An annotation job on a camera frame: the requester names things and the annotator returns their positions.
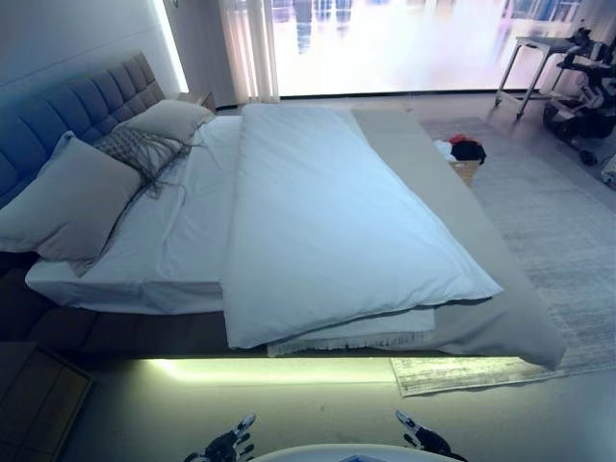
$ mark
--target tufted headboard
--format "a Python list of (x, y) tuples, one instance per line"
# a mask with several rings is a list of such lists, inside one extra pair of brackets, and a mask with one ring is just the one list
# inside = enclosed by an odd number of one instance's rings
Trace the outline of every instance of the tufted headboard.
[(49, 159), (62, 133), (92, 142), (164, 99), (143, 53), (70, 81), (0, 115), (0, 208)]

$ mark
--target red clothing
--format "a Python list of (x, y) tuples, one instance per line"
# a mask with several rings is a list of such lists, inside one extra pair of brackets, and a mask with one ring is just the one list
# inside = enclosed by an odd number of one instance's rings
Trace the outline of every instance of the red clothing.
[(457, 135), (453, 135), (451, 138), (448, 139), (448, 141), (451, 144), (457, 144), (461, 141), (474, 141), (477, 144), (481, 145), (481, 143), (477, 140), (473, 140), (472, 138), (467, 137), (466, 135), (463, 135), (461, 133), (458, 133)]

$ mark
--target gray pillow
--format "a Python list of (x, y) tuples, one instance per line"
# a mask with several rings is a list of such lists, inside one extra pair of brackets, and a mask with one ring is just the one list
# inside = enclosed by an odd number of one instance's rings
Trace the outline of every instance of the gray pillow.
[(180, 142), (189, 142), (194, 131), (216, 117), (210, 110), (193, 103), (164, 99), (122, 126)]
[(0, 250), (93, 259), (139, 185), (132, 168), (66, 132), (38, 177), (0, 210)]

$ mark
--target pillow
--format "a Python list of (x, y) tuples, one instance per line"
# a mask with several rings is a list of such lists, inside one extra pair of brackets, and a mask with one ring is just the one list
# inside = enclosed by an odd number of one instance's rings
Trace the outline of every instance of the pillow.
[(66, 132), (38, 177), (0, 210), (0, 251), (95, 258), (139, 185), (132, 168)]
[(123, 126), (180, 142), (189, 142), (194, 131), (215, 115), (208, 109), (185, 101), (163, 99)]
[(136, 170), (141, 177), (141, 187), (150, 189), (154, 196), (162, 189), (158, 181), (160, 171), (178, 157), (187, 155), (190, 149), (178, 141), (126, 126), (117, 128), (92, 146)]

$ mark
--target wheel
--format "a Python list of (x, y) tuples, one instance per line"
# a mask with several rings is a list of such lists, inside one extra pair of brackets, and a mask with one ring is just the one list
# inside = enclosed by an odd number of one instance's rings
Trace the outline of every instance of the wheel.
[(553, 128), (552, 121), (558, 114), (558, 110), (552, 104), (546, 104), (543, 108), (543, 124), (548, 128)]
[(590, 151), (579, 151), (579, 158), (586, 166), (595, 166), (597, 164), (597, 156)]

